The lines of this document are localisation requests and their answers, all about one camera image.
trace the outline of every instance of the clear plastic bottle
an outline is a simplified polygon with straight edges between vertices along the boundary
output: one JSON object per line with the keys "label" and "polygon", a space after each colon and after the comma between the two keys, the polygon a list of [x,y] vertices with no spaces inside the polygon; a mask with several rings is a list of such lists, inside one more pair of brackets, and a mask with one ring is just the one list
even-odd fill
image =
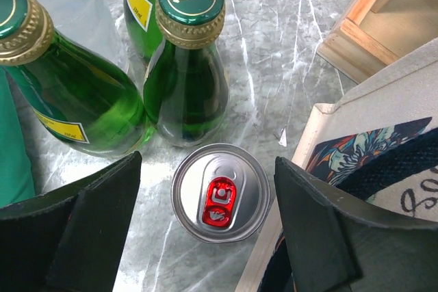
{"label": "clear plastic bottle", "polygon": [[38,1],[51,15],[58,31],[128,71],[126,47],[105,0]]}

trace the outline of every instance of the wooden box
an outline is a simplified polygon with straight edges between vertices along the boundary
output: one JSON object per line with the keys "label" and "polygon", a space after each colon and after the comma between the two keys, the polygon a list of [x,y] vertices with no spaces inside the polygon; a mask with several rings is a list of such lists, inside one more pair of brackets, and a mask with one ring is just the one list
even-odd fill
{"label": "wooden box", "polygon": [[438,0],[352,0],[318,54],[357,83],[438,37]]}

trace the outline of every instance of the bottle label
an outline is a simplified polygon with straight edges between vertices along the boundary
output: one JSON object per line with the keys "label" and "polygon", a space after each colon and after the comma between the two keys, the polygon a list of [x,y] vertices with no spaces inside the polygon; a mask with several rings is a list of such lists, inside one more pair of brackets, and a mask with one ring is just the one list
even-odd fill
{"label": "bottle label", "polygon": [[74,140],[75,142],[82,142],[89,144],[88,138],[83,130],[82,124],[76,122],[65,122],[60,120],[54,120],[46,117],[45,115],[34,109],[36,117],[41,123],[48,128],[48,130],[58,133],[61,136]]}
{"label": "bottle label", "polygon": [[129,9],[145,31],[151,19],[152,3],[149,0],[127,0]]}

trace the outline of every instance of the can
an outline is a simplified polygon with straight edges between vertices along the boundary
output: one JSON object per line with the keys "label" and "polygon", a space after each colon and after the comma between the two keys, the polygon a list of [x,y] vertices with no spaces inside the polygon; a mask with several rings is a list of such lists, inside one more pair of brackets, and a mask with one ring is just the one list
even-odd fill
{"label": "can", "polygon": [[172,206],[181,225],[206,243],[250,237],[270,204],[265,170],[249,152],[231,144],[195,150],[172,180]]}

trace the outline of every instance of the gray marble surface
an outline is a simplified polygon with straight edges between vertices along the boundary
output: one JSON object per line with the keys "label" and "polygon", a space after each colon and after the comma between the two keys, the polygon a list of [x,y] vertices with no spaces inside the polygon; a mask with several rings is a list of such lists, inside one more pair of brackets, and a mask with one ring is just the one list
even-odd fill
{"label": "gray marble surface", "polygon": [[[127,37],[122,0],[106,1],[131,68],[142,75]],[[333,103],[354,86],[315,54],[349,1],[227,0],[218,48],[230,73],[231,102],[221,132],[210,142],[245,148],[272,182],[275,157],[292,157],[312,105]],[[110,163],[54,140],[16,90],[14,97],[40,193]],[[142,150],[142,182],[114,291],[225,292],[240,279],[257,234],[227,245],[201,243],[172,211],[172,174],[190,151],[172,148],[158,136]]]}

